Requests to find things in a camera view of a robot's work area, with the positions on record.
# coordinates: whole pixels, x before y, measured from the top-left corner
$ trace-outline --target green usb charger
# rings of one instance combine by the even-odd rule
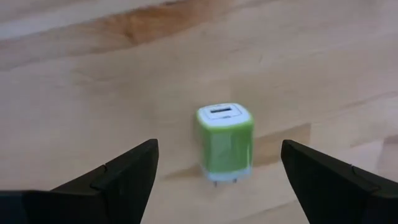
[[[197,111],[203,144],[202,169],[217,182],[236,182],[251,174],[254,121],[237,103],[222,103]]]

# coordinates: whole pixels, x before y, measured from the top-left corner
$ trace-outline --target wooden table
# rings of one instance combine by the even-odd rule
[[[294,139],[398,180],[398,1],[8,0],[0,188],[51,189],[149,138],[143,223],[306,223],[279,159]],[[254,173],[217,188],[195,111],[255,117]]]

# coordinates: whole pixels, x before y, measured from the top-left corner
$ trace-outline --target wooden surface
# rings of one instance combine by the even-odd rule
[[[149,138],[143,223],[306,223],[294,139],[398,180],[398,1],[18,0],[0,9],[0,188],[51,189]],[[255,118],[254,173],[214,188],[193,115]]]

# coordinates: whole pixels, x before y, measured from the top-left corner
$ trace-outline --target usb port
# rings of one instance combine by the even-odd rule
[[[219,112],[224,112],[224,111],[230,111],[232,110],[231,108],[222,108],[222,109],[217,109],[217,110],[211,110],[210,113],[219,113]]]

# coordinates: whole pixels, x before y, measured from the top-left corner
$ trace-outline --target white charger top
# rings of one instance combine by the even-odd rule
[[[210,127],[228,127],[251,120],[250,113],[238,103],[222,103],[202,107],[198,119]]]

